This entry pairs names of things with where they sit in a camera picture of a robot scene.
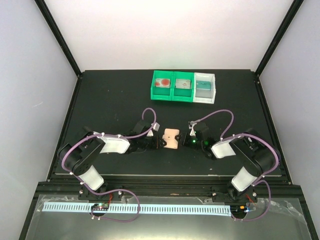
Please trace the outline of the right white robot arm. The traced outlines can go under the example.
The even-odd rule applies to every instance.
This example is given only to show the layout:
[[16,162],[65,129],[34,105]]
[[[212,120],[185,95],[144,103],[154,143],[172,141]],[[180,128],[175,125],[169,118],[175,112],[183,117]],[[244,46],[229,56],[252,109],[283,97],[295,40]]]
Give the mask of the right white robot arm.
[[240,201],[249,187],[278,167],[281,159],[279,150],[252,128],[217,140],[205,123],[195,123],[190,132],[180,133],[174,139],[182,146],[201,150],[211,160],[236,157],[240,161],[242,167],[226,187],[225,195],[232,202]]

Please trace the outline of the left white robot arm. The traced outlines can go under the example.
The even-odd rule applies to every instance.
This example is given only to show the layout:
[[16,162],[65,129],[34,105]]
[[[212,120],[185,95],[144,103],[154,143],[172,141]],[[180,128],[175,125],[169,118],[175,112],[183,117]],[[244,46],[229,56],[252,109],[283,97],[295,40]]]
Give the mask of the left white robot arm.
[[132,130],[121,135],[111,135],[91,131],[85,127],[81,138],[74,143],[60,147],[57,157],[61,167],[74,175],[97,200],[108,192],[103,177],[94,167],[94,162],[102,154],[131,154],[138,150],[159,150],[167,143],[159,134],[160,125],[140,120]]

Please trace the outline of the beige card holder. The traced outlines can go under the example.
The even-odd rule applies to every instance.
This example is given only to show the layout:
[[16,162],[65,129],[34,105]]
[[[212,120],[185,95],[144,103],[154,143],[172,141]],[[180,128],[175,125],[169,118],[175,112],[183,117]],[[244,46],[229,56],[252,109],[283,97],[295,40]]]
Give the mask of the beige card holder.
[[178,147],[175,147],[175,136],[180,134],[180,130],[173,128],[165,128],[163,134],[167,135],[167,140],[164,140],[167,144],[164,148],[176,150]]

